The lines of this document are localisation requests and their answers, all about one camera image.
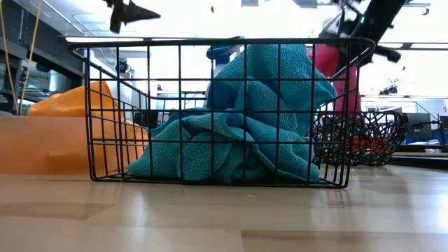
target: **black woven basket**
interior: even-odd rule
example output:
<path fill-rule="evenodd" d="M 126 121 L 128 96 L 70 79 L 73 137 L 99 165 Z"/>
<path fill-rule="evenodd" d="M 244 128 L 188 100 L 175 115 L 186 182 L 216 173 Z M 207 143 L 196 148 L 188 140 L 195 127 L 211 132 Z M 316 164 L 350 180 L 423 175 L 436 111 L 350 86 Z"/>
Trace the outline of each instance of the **black woven basket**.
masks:
<path fill-rule="evenodd" d="M 404 141 L 407 130 L 407 116 L 395 111 L 359 113 L 357 119 L 347 125 L 346 132 L 344 123 L 340 117 L 328 115 L 320 115 L 314 121 L 317 130 L 314 130 L 313 138 L 318 146 L 315 163 L 385 165 Z M 340 149 L 324 144 L 335 139 L 351 146 L 350 155 L 347 153 L 344 160 Z"/>

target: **cable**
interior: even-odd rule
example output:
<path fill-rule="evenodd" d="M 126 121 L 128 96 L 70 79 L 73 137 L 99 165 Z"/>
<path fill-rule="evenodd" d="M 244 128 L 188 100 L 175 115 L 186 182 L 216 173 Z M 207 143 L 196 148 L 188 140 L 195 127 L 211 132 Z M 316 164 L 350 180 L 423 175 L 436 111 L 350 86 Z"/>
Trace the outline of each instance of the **cable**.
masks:
<path fill-rule="evenodd" d="M 413 98 L 409 97 L 409 99 L 411 99 L 411 101 L 413 101 L 415 104 L 417 104 L 417 106 L 419 106 L 419 107 L 422 108 L 424 111 L 426 111 L 428 114 L 430 114 L 432 117 L 434 117 L 434 119 L 439 120 L 439 119 L 436 118 L 432 113 L 430 113 L 429 111 L 427 111 L 422 105 L 420 105 L 418 102 L 416 102 Z"/>
<path fill-rule="evenodd" d="M 42 6 L 42 0 L 39 0 L 39 4 L 37 6 L 36 24 L 34 25 L 33 41 L 31 42 L 31 50 L 29 52 L 27 78 L 25 79 L 25 81 L 23 83 L 22 95 L 20 96 L 20 107 L 17 112 L 18 115 L 20 115 L 22 112 L 22 105 L 23 105 L 22 101 L 23 101 L 23 98 L 25 97 L 25 90 L 27 89 L 28 78 L 29 78 L 29 74 L 31 73 L 34 45 L 36 44 L 37 28 L 39 27 L 39 18 L 41 16 L 41 6 Z"/>
<path fill-rule="evenodd" d="M 8 46 L 6 43 L 6 30 L 5 30 L 5 21 L 3 18 L 3 2 L 0 0 L 0 21 L 1 21 L 1 33 L 3 36 L 3 44 L 5 45 L 5 57 L 6 57 L 6 70 L 8 71 L 8 77 L 9 77 L 9 85 L 11 86 L 11 92 L 13 94 L 13 100 L 14 100 L 14 109 L 17 112 L 18 111 L 18 105 L 17 105 L 17 98 L 15 97 L 15 88 L 13 83 L 13 76 L 11 74 L 11 65 L 9 64 L 9 56 L 8 56 Z"/>

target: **orange item in basket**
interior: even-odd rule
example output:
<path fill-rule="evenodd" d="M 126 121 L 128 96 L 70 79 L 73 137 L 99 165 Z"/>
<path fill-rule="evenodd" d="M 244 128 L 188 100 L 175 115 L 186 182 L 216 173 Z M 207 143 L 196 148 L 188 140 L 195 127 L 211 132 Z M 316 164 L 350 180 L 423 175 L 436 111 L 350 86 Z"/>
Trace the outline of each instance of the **orange item in basket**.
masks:
<path fill-rule="evenodd" d="M 90 103 L 92 109 L 118 109 L 118 102 L 112 99 L 112 93 L 106 82 L 96 81 L 90 84 L 90 89 L 101 92 L 90 92 Z M 92 115 L 101 116 L 98 111 L 93 111 Z M 85 117 L 85 88 L 84 86 L 74 88 L 62 94 L 54 94 L 49 98 L 38 102 L 28 108 L 28 116 L 68 116 Z M 104 118 L 113 119 L 112 112 L 103 112 Z M 115 119 L 118 120 L 118 112 L 115 112 Z"/>
<path fill-rule="evenodd" d="M 93 83 L 92 89 L 100 89 L 100 83 Z M 106 83 L 101 83 L 101 91 L 111 97 Z M 31 116 L 0 116 L 0 151 L 2 174 L 89 174 L 88 145 L 85 126 L 85 88 L 56 94 L 40 101 L 29 109 Z M 110 97 L 100 98 L 91 92 L 92 108 L 117 108 L 118 104 Z M 113 120 L 112 112 L 104 112 L 103 118 Z M 124 121 L 121 113 L 121 133 L 123 165 L 139 158 L 148 139 L 145 129 L 133 122 Z M 117 139 L 120 127 L 117 122 L 92 118 L 92 136 L 94 139 Z M 120 147 L 116 141 L 95 141 L 92 161 L 97 174 L 109 174 L 119 169 Z"/>

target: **wooden table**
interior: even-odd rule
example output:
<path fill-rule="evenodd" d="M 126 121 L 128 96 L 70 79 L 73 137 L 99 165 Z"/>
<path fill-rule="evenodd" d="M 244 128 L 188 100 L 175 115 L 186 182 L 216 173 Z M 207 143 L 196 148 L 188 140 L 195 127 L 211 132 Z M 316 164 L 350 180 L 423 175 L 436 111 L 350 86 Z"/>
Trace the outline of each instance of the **wooden table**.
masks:
<path fill-rule="evenodd" d="M 358 167 L 346 190 L 0 176 L 1 251 L 448 251 L 448 173 Z"/>

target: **ceiling light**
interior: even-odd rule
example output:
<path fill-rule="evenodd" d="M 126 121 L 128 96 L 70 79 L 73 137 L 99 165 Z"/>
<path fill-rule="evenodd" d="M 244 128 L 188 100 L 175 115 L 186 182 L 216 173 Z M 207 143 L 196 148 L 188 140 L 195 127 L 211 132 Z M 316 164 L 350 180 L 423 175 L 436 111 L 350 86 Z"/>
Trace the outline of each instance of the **ceiling light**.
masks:
<path fill-rule="evenodd" d="M 152 41 L 173 41 L 173 40 L 186 40 L 186 38 L 152 38 Z"/>
<path fill-rule="evenodd" d="M 120 51 L 146 52 L 147 46 L 120 46 Z"/>
<path fill-rule="evenodd" d="M 448 49 L 446 43 L 414 43 L 411 48 L 416 49 Z"/>
<path fill-rule="evenodd" d="M 385 99 L 448 99 L 446 96 L 435 96 L 435 95 L 374 95 L 374 94 L 362 94 L 361 97 L 364 98 L 385 98 Z"/>
<path fill-rule="evenodd" d="M 70 43 L 89 43 L 89 42 L 132 42 L 143 41 L 142 38 L 112 38 L 112 37 L 65 37 Z"/>

